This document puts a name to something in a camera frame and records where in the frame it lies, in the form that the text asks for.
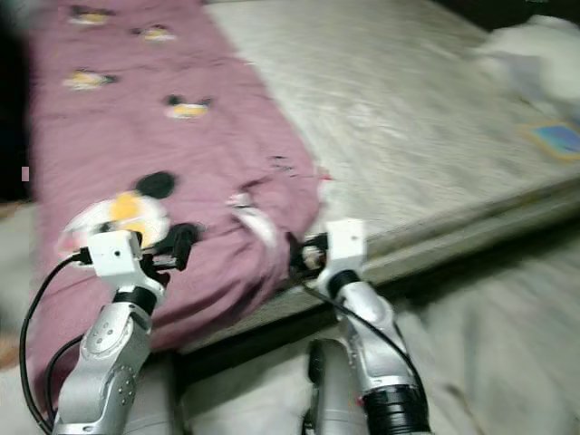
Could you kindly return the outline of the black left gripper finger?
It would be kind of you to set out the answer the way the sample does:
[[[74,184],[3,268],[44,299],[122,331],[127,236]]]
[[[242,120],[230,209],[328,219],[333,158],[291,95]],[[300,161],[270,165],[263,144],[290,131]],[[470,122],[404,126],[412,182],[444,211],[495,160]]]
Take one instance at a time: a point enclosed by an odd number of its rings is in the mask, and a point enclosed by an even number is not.
[[[187,268],[191,249],[200,240],[202,227],[195,223],[181,223],[169,230],[165,239],[165,269],[183,272]]]

